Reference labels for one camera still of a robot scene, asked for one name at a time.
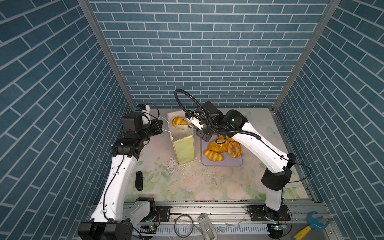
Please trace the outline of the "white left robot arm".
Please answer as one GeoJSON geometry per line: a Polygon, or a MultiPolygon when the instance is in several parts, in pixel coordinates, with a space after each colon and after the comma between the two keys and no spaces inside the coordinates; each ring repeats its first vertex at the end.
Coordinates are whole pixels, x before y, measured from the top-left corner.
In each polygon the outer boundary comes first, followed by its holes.
{"type": "Polygon", "coordinates": [[[137,225],[155,213],[154,198],[138,198],[124,217],[126,187],[137,165],[140,152],[152,136],[163,132],[163,121],[150,114],[148,105],[122,117],[122,135],[112,145],[112,161],[102,196],[88,222],[82,222],[78,235],[82,240],[143,239],[137,225]]]}

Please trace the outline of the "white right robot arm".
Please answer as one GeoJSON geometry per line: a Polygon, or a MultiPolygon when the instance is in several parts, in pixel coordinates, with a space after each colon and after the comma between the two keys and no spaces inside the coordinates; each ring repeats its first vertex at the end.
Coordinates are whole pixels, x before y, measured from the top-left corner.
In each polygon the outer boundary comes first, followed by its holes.
{"type": "Polygon", "coordinates": [[[239,111],[229,110],[223,114],[211,102],[206,102],[191,114],[190,123],[201,139],[207,142],[213,135],[232,138],[264,163],[266,170],[261,182],[266,187],[266,200],[263,212],[266,219],[277,221],[283,205],[283,188],[291,180],[296,156],[284,153],[262,137],[239,111]]]}

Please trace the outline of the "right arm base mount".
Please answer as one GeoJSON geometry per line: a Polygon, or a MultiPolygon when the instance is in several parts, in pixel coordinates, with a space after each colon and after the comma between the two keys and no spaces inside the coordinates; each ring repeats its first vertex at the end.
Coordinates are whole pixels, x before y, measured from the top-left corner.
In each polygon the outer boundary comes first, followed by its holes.
{"type": "Polygon", "coordinates": [[[272,210],[265,205],[250,205],[246,207],[246,211],[253,222],[288,222],[292,219],[290,211],[285,205],[282,205],[278,211],[272,210]]]}

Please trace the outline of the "metal kitchen tongs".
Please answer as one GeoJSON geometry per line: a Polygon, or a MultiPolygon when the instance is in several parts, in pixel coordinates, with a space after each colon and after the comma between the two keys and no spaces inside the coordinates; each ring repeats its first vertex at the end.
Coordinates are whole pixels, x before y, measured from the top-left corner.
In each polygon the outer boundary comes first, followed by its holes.
{"type": "Polygon", "coordinates": [[[202,129],[203,125],[200,124],[200,122],[195,119],[195,118],[192,118],[192,121],[188,120],[188,119],[185,119],[187,122],[188,122],[188,129],[202,129]]]}

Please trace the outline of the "braided ring bread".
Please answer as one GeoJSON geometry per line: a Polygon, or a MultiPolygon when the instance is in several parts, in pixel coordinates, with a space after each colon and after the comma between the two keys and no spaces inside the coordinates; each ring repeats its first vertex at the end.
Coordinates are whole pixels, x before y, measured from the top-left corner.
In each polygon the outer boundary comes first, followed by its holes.
{"type": "Polygon", "coordinates": [[[222,135],[218,135],[218,138],[215,140],[215,142],[219,145],[227,143],[227,142],[235,142],[233,138],[224,137],[222,135]]]}

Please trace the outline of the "glazed donut bread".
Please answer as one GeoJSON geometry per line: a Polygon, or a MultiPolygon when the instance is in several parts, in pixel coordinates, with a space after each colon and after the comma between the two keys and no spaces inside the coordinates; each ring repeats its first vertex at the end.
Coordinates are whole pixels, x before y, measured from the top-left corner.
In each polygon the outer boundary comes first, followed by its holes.
{"type": "Polygon", "coordinates": [[[228,154],[234,159],[239,158],[242,154],[240,144],[236,141],[230,142],[228,145],[228,154]]]}

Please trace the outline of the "small round striped bun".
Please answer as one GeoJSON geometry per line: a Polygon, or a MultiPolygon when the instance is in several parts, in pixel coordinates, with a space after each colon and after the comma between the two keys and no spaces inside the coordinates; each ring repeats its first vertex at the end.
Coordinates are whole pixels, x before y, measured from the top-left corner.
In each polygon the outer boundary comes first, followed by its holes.
{"type": "Polygon", "coordinates": [[[174,128],[180,129],[180,130],[187,130],[189,128],[188,127],[188,122],[185,119],[181,118],[181,117],[173,118],[172,126],[174,128]]]}

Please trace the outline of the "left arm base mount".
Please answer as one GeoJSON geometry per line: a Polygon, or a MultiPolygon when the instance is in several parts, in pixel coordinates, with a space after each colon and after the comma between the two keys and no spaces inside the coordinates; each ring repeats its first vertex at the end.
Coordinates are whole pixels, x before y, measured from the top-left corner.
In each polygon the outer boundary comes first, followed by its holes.
{"type": "Polygon", "coordinates": [[[141,223],[169,222],[171,214],[170,206],[156,206],[154,213],[141,220],[141,223]]]}

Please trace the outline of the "white paper gift bag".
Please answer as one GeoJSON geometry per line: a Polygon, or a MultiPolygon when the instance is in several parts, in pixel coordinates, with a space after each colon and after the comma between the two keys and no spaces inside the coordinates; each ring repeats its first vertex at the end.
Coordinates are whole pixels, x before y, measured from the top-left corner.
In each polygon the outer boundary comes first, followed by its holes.
{"type": "Polygon", "coordinates": [[[165,120],[163,130],[171,140],[171,149],[176,155],[179,165],[187,164],[195,160],[194,131],[188,126],[175,125],[172,121],[175,118],[186,119],[184,112],[177,109],[161,110],[161,118],[165,120]]]}

